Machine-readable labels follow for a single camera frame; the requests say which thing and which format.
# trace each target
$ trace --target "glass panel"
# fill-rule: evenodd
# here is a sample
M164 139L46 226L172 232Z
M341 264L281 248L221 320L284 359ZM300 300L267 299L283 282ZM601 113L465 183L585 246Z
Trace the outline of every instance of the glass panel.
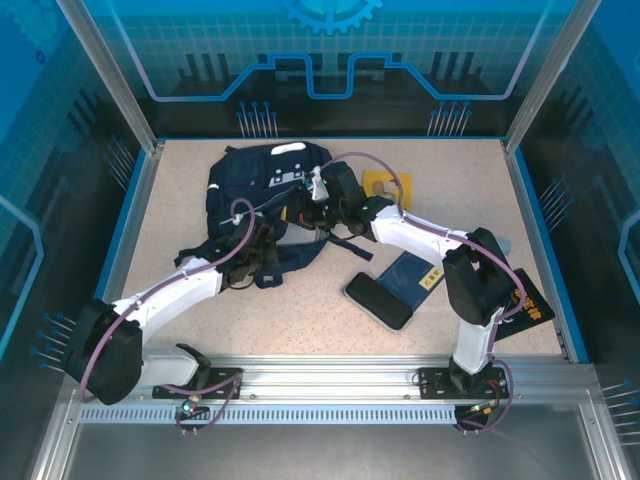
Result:
M588 354L605 387L626 377L640 382L638 25L637 3L602 2L522 144Z
M506 133L573 3L87 6L160 136L458 136Z
M93 297L140 146L54 2L0 13L0 463L26 478L62 379L43 315Z

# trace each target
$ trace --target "speckled tabletop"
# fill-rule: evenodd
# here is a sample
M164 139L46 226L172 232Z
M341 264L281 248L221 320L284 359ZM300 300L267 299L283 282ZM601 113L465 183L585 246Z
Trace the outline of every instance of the speckled tabletop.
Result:
M258 140L259 143L272 140ZM498 140L314 140L332 155L364 151L413 176L412 213L451 228L482 226L512 242L511 265L523 267L540 287L531 247ZM251 140L167 141L138 237L125 296L174 271L178 250L206 239L204 209L208 172L227 145ZM356 176L377 166L348 160ZM417 309L401 333L392 333L342 295L353 276L376 278L401 250L358 238L374 254L366 262L328 244L312 265L285 275L285 284L260 290L225 291L184 312L162 328L149 346L188 343L207 354L446 354L455 348L459 319L442 283ZM519 333L496 351L560 353L553 324Z

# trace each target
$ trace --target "black mounting bracket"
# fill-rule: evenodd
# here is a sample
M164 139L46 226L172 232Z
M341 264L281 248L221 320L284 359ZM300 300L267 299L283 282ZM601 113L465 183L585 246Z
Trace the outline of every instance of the black mounting bracket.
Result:
M502 368L486 369L483 381L471 388L467 395L463 395L451 381L450 373L447 367L419 368L414 376L414 383L420 387L420 398L422 400L492 400L496 398L496 391L489 385L490 380L497 382L501 400L509 398L507 379Z
M207 385L215 385L220 382L224 382L227 378L231 376L242 373L241 368L211 368L209 370L209 378L205 382L203 388L206 388ZM231 397L232 400L237 400L240 398L240 388L241 385L238 385L236 392ZM214 390L213 392L207 393L206 395L201 395L204 400L226 400L229 396L229 392L233 388L233 382L225 385L224 387ZM181 393L173 393L161 386L153 387L153 392L151 396L157 400L184 400L188 397L188 395L182 395Z

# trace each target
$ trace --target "backpack strap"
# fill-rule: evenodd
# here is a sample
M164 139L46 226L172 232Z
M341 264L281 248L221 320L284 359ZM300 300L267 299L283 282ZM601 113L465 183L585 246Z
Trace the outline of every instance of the backpack strap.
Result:
M329 234L329 241L334 245L337 245L338 247L346 248L351 253L359 256L360 258L362 258L363 260L366 260L367 262L370 262L371 259L373 258L373 253L367 252L363 248L360 248L357 245L350 243L348 240L343 240L342 238L337 237L333 233Z

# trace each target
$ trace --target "enclosure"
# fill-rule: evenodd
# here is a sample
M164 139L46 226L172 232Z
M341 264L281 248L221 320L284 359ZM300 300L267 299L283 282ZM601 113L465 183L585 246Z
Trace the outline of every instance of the enclosure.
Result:
M2 478L637 477L640 4L5 0L0 12ZM225 291L145 345L187 343L243 369L212 430L182 438L181 401L151 388L80 402L52 325L173 274L177 252L207 237L209 169L228 146L297 141L385 160L410 177L412 214L490 230L543 293L554 318L496 343L513 407L495 434L463 436L450 420L471 400L426 400L414 382L456 348L445 286L418 287L399 333L345 298L358 272L382 282L406 255L362 237L370 261L328 243L277 288ZM346 161L363 184L380 170ZM194 425L222 401L203 405Z

